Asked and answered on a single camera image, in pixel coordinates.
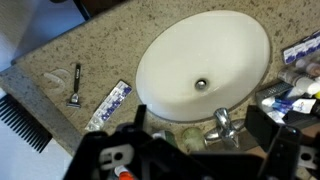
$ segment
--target toiletries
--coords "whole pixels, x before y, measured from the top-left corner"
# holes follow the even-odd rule
[[[317,31],[311,36],[308,36],[294,45],[285,48],[282,52],[283,61],[285,64],[290,64],[301,58],[309,59],[319,53],[319,49],[320,34]]]
[[[320,83],[320,77],[314,78],[314,81],[317,82],[317,83]]]
[[[282,120],[282,118],[285,116],[285,114],[279,112],[279,111],[271,111],[271,112],[268,112],[267,115],[273,119],[276,123],[278,124],[285,124],[285,122]]]
[[[290,110],[304,114],[310,114],[315,102],[315,99],[298,99],[296,101],[290,101],[270,97],[263,100],[262,104],[272,107],[274,110],[279,111],[280,113],[285,115]]]
[[[320,64],[300,59],[296,62],[296,67],[310,74],[311,76],[320,76]]]
[[[108,121],[115,110],[121,106],[131,91],[132,88],[128,84],[123,81],[119,81],[100,104],[99,108],[94,112],[85,129],[88,131],[101,130],[105,122]]]
[[[119,180],[134,180],[133,176],[124,166],[118,166],[114,169],[114,173]]]
[[[278,73],[278,78],[311,95],[320,91],[320,83],[288,69],[281,70]]]
[[[317,93],[314,95],[314,97],[315,97],[316,99],[320,99],[320,92],[317,92]]]
[[[304,92],[302,90],[300,90],[297,87],[293,87],[292,89],[285,92],[281,99],[296,100],[296,99],[299,99],[303,94]]]
[[[152,137],[154,139],[162,138],[162,139],[166,140],[168,143],[170,143],[172,146],[178,147],[176,140],[175,140],[175,137],[174,137],[174,134],[170,131],[161,130],[161,131],[158,131],[158,132],[152,134]]]
[[[188,152],[205,150],[207,145],[201,129],[191,127],[182,134],[183,143]]]

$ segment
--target bottle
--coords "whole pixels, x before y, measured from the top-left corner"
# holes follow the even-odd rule
[[[282,98],[284,100],[296,100],[302,97],[305,94],[302,90],[300,90],[297,87],[293,87],[292,89],[286,91],[283,95]]]
[[[170,143],[172,146],[174,147],[178,147],[177,142],[175,140],[175,136],[172,132],[167,131],[167,130],[160,130],[154,134],[152,134],[152,137],[154,139],[156,138],[162,138],[164,140],[166,140],[168,143]]]
[[[296,67],[310,74],[311,76],[320,76],[320,64],[300,59],[296,62]]]
[[[278,78],[311,95],[320,91],[320,83],[288,69],[282,69],[278,73]]]
[[[316,81],[317,83],[320,83],[320,77],[314,78],[314,81]],[[314,95],[314,98],[320,99],[320,91]]]
[[[124,166],[118,166],[114,169],[114,173],[119,180],[134,180],[133,176]]]

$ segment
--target faucet handle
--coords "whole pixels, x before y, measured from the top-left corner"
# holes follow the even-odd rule
[[[245,122],[244,119],[237,119],[237,120],[232,121],[232,126],[233,126],[238,132],[240,132],[241,129],[244,128],[244,122]]]
[[[221,136],[221,138],[226,147],[240,147],[239,134],[236,131],[230,131],[227,136]]]
[[[232,129],[231,120],[227,108],[219,108],[213,113],[220,127],[223,129]]]

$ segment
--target wall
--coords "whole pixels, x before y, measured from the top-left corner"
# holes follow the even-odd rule
[[[0,1],[0,71],[10,62],[84,22],[72,0]],[[51,140],[41,154],[0,121],[0,174],[6,180],[61,179],[71,156]]]

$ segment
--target black plastic item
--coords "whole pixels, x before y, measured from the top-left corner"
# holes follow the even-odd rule
[[[244,126],[265,152],[269,150],[272,140],[280,128],[257,106],[248,106]]]
[[[103,11],[109,10],[127,0],[73,0],[87,21],[90,18],[100,14]]]
[[[312,106],[311,114],[320,117],[320,101],[317,100],[316,103]]]
[[[52,135],[11,95],[0,99],[0,119],[39,153]]]
[[[299,129],[303,129],[320,122],[319,118],[312,114],[304,114],[296,111],[288,111],[282,119],[286,124]]]
[[[62,2],[65,2],[67,0],[50,0],[51,2],[53,3],[62,3]]]
[[[296,128],[280,127],[274,137],[266,160],[264,161],[259,179],[296,179],[300,144],[303,134]]]
[[[261,119],[259,109],[249,108],[251,117]],[[141,130],[146,106],[139,106],[133,123],[121,124],[108,136],[91,132],[84,136],[64,179],[106,179],[113,168],[124,165],[134,179],[143,180],[224,180],[224,179],[288,179],[294,180],[301,145],[319,151],[320,139],[305,137],[296,128],[277,127],[267,157],[247,153],[198,152],[187,155],[163,139],[153,139]],[[312,173],[319,175],[320,161]]]
[[[74,85],[73,85],[73,92],[78,93],[79,91],[79,84],[80,84],[80,72],[81,72],[81,65],[76,65],[76,71],[74,75]]]

